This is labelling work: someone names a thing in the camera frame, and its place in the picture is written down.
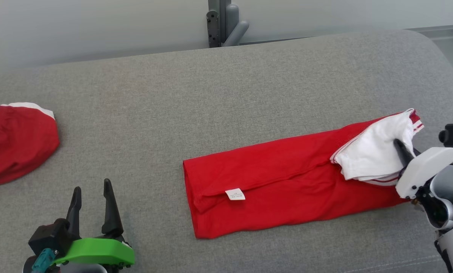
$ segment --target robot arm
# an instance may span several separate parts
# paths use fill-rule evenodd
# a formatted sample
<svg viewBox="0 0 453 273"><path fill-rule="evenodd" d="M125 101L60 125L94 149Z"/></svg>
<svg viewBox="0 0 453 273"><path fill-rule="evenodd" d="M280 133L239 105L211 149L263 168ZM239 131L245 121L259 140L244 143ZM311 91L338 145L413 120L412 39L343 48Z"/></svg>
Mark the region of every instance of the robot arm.
<svg viewBox="0 0 453 273"><path fill-rule="evenodd" d="M40 226L28 241L35 256L27 259L23 273L118 273L133 265L134 250L122 235L124 228L109 179L104 180L103 195L106 205L102 235L80 237L81 189L76 187L67 219Z"/></svg>
<svg viewBox="0 0 453 273"><path fill-rule="evenodd" d="M395 141L406 169L396 185L400 197L421 205L435 228L436 249L453 273L453 124L448 124L439 139L445 147L432 147L415 158Z"/></svg>

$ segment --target gray couch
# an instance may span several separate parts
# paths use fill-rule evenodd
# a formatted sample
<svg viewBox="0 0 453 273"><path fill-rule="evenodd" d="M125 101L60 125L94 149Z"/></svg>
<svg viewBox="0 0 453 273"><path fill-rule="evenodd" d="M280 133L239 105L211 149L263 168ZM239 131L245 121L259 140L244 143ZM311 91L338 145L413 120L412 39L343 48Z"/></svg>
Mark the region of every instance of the gray couch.
<svg viewBox="0 0 453 273"><path fill-rule="evenodd" d="M434 232L410 204L295 226L195 239L184 159L340 128L410 107L439 146L453 122L453 69L411 31L350 33L24 69L0 76L0 104L55 113L61 145L0 185L0 273L21 271L38 225L81 186L81 234L100 235L114 185L136 265L124 272L444 272Z"/></svg>

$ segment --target white stripe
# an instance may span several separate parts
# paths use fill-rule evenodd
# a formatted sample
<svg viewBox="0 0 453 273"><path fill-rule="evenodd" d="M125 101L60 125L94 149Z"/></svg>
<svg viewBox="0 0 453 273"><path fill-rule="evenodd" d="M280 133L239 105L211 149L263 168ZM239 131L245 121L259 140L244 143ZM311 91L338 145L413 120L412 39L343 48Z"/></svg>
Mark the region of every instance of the white stripe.
<svg viewBox="0 0 453 273"><path fill-rule="evenodd" d="M38 104L34 104L32 102L14 102L12 104L1 104L1 106L2 107L26 107L26 108L38 109L43 114L45 114L47 116L51 116L53 119L55 119L55 116L53 115L52 111L41 108Z"/></svg>
<svg viewBox="0 0 453 273"><path fill-rule="evenodd" d="M422 121L419 119L418 121L416 121L414 124L413 124L413 128L414 129L417 129L417 127L422 124Z"/></svg>
<svg viewBox="0 0 453 273"><path fill-rule="evenodd" d="M414 133L418 133L418 132L420 132L420 130L422 130L424 127L425 127L425 126L422 125L422 126L420 126L419 128L415 128L413 132L414 132Z"/></svg>

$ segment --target white wall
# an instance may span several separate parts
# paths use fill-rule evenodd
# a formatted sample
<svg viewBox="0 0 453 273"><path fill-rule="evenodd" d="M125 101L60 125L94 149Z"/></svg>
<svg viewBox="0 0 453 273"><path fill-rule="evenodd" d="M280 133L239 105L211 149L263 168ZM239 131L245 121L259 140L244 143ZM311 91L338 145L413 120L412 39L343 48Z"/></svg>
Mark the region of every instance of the white wall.
<svg viewBox="0 0 453 273"><path fill-rule="evenodd" d="M453 24L453 0L233 0L242 42ZM208 47L208 0L0 0L0 72Z"/></svg>
<svg viewBox="0 0 453 273"><path fill-rule="evenodd" d="M207 11L207 0L0 0L0 72L104 52L206 48Z"/></svg>
<svg viewBox="0 0 453 273"><path fill-rule="evenodd" d="M453 25L453 0L232 0L250 22L242 42Z"/></svg>

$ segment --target metal bracket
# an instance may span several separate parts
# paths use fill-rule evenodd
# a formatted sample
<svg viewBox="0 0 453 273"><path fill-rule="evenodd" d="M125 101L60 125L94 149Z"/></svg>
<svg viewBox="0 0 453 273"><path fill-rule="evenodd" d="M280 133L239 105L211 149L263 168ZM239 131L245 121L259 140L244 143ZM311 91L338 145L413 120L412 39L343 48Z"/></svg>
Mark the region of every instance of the metal bracket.
<svg viewBox="0 0 453 273"><path fill-rule="evenodd" d="M220 24L218 23L218 12L210 10L206 14L206 26L208 28L208 43L210 48L221 46Z"/></svg>

